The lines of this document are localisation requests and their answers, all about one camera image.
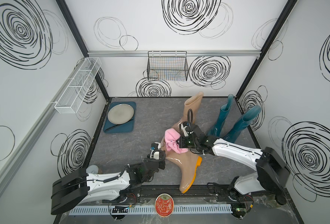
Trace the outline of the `pink microfiber cloth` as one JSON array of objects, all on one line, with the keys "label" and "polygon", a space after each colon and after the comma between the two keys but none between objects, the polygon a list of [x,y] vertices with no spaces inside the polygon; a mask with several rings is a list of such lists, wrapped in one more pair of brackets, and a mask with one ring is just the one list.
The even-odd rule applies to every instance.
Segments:
[{"label": "pink microfiber cloth", "polygon": [[188,152],[188,148],[181,148],[177,143],[177,140],[181,135],[173,128],[165,131],[165,145],[168,152],[173,151],[177,154],[182,154]]}]

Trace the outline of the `green rubber boot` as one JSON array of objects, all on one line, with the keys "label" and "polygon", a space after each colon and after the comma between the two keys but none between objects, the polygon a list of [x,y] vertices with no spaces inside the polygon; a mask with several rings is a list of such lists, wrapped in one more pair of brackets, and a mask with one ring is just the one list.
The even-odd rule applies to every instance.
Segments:
[{"label": "green rubber boot", "polygon": [[223,139],[235,143],[241,132],[251,124],[261,111],[261,107],[257,105],[249,109],[236,121],[232,129],[223,137]]},{"label": "green rubber boot", "polygon": [[234,95],[229,94],[227,97],[227,103],[220,107],[219,116],[216,122],[214,123],[214,125],[208,130],[207,135],[214,135],[217,137],[220,136],[226,118],[231,110],[233,99],[234,99]]}]

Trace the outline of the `beige rubber boot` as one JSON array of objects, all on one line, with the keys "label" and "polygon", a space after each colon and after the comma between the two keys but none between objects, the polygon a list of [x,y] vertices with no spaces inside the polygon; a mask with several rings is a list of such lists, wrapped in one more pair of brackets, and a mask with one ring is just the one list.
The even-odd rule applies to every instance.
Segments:
[{"label": "beige rubber boot", "polygon": [[194,123],[196,121],[197,112],[198,112],[199,107],[201,105],[201,101],[203,99],[203,96],[204,96],[204,92],[200,91],[197,94],[195,94],[194,96],[192,96],[189,99],[187,99],[184,102],[183,116],[171,128],[173,128],[177,132],[179,132],[180,131],[179,125],[182,122],[188,121],[188,111],[189,110],[192,110],[192,113],[193,113],[192,114],[192,119],[193,119],[193,123]]},{"label": "beige rubber boot", "polygon": [[185,194],[196,178],[197,168],[201,165],[202,158],[198,154],[194,154],[191,151],[178,154],[175,151],[167,151],[165,138],[163,137],[161,141],[161,150],[165,151],[166,159],[175,165],[177,165],[181,170],[181,182],[179,190],[182,194]]}]

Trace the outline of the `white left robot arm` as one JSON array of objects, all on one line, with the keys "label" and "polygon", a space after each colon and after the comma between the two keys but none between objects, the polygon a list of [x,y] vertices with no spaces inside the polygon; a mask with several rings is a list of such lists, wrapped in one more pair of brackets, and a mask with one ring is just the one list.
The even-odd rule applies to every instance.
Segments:
[{"label": "white left robot arm", "polygon": [[51,215],[59,215],[80,203],[123,199],[133,189],[148,182],[154,173],[165,169],[165,158],[145,158],[143,162],[125,165],[119,173],[92,174],[77,169],[52,185]]}]

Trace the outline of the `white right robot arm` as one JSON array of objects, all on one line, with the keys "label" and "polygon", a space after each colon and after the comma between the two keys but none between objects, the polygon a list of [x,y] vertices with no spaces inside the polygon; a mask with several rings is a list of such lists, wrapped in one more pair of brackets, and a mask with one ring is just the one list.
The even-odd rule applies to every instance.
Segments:
[{"label": "white right robot arm", "polygon": [[220,137],[206,136],[201,129],[188,121],[180,124],[180,147],[194,149],[196,153],[211,154],[239,162],[254,172],[246,176],[236,176],[227,188],[227,194],[237,201],[249,193],[267,191],[275,196],[280,205],[287,202],[285,185],[290,170],[272,148],[250,148],[228,142]]}]

